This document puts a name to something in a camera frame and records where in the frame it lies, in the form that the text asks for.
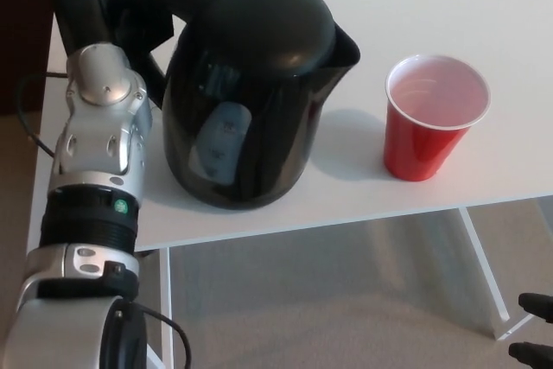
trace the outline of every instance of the kettle lid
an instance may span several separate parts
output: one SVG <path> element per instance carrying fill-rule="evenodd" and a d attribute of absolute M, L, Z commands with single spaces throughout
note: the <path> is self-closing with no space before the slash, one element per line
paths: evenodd
<path fill-rule="evenodd" d="M 304 75 L 334 49 L 323 0 L 214 0 L 191 24 L 227 65 L 256 76 Z"/>

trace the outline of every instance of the black cable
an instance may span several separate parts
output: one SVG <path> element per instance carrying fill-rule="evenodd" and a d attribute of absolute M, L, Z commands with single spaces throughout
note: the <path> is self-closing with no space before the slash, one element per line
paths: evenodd
<path fill-rule="evenodd" d="M 25 117 L 25 113 L 23 112 L 22 108 L 22 95 L 25 91 L 25 87 L 27 84 L 32 80 L 38 80 L 42 78 L 67 78 L 66 73 L 33 73 L 31 75 L 27 75 L 26 77 L 23 77 L 20 79 L 20 81 L 17 83 L 16 90 L 14 92 L 14 99 L 16 102 L 16 114 L 17 118 L 19 118 L 19 122 L 21 123 L 23 129 L 25 130 L 25 133 L 27 133 L 27 136 L 30 137 L 35 144 L 43 149 L 47 155 L 50 157 L 54 157 L 54 152 L 46 145 L 44 142 L 33 132 L 31 127 L 29 126 L 29 122 L 27 121 L 27 118 Z"/>
<path fill-rule="evenodd" d="M 136 306 L 142 310 L 143 313 L 146 315 L 151 315 L 155 319 L 159 321 L 163 321 L 165 324 L 168 324 L 170 327 L 173 328 L 173 330 L 179 334 L 182 340 L 182 344 L 184 345 L 184 351 L 187 354 L 186 360 L 184 362 L 184 369 L 190 369 L 192 365 L 192 350 L 190 349 L 190 342 L 188 341 L 187 334 L 184 333 L 184 330 L 182 330 L 181 326 L 179 326 L 177 323 L 169 319 L 168 317 L 162 315 L 161 313 L 156 312 L 155 310 L 149 309 L 146 306 L 143 306 L 142 304 L 136 303 Z"/>

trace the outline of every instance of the red plastic cup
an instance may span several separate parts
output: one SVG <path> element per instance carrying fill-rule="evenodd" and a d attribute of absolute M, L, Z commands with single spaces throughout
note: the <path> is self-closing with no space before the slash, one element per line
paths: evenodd
<path fill-rule="evenodd" d="M 406 181 L 435 175 L 491 102 L 482 76 L 447 56 L 401 61 L 388 75 L 386 93 L 385 166 Z"/>

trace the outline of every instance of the kettle handle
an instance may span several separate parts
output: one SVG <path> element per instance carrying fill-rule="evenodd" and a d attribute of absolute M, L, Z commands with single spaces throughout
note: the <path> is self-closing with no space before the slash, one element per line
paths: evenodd
<path fill-rule="evenodd" d="M 151 51 L 174 35 L 173 17 L 185 22 L 212 0 L 107 0 L 115 42 L 129 58 L 130 66 L 144 78 L 148 95 L 161 108 L 165 76 Z"/>

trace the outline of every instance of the black electric kettle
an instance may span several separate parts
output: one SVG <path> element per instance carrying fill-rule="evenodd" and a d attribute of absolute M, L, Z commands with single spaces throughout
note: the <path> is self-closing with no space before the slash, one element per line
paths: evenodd
<path fill-rule="evenodd" d="M 219 207 L 261 207 L 293 187 L 325 99 L 359 61 L 322 0 L 109 0 L 108 11 L 162 105 L 171 171 Z M 164 79 L 149 51 L 171 14 L 187 26 Z"/>

